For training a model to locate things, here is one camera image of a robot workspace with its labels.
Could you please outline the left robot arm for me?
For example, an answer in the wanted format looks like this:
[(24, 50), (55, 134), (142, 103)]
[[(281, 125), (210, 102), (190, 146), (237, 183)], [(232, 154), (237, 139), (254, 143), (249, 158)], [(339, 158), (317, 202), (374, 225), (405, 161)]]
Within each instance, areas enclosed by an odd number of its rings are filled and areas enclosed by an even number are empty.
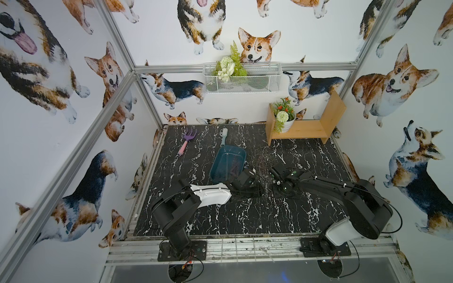
[(199, 208), (225, 205), (233, 196), (253, 198), (262, 191), (261, 177), (249, 169), (233, 180), (213, 185), (189, 184), (185, 179), (165, 190), (151, 205), (150, 215), (169, 241), (169, 254), (174, 257), (193, 254), (193, 244), (185, 225)]

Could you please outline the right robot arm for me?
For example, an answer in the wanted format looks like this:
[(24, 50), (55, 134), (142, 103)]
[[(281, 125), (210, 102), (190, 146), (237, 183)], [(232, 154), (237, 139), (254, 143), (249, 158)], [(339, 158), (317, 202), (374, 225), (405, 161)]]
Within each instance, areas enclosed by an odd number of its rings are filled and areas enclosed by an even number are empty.
[(269, 174), (273, 188), (284, 198), (309, 193), (343, 206), (347, 217), (328, 226), (319, 236), (323, 249), (333, 249), (360, 237), (378, 239), (394, 214), (390, 204), (367, 180), (340, 182), (284, 165), (273, 166)]

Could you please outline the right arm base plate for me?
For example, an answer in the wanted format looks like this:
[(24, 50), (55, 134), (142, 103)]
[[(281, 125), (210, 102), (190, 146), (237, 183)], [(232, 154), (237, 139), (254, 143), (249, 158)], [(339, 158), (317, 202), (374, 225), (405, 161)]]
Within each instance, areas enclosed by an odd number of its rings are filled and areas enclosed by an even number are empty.
[(301, 238), (301, 247), (299, 250), (307, 258), (312, 257), (340, 257), (351, 256), (351, 251), (347, 243), (341, 246), (336, 246), (329, 242), (326, 238)]

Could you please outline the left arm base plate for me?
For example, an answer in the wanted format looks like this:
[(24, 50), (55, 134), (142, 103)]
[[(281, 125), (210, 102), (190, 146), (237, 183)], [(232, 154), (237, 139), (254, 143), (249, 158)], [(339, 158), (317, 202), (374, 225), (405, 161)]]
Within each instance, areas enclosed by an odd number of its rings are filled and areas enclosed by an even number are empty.
[(169, 242), (159, 244), (158, 262), (189, 261), (195, 259), (206, 260), (206, 241), (192, 241), (181, 251), (177, 251)]

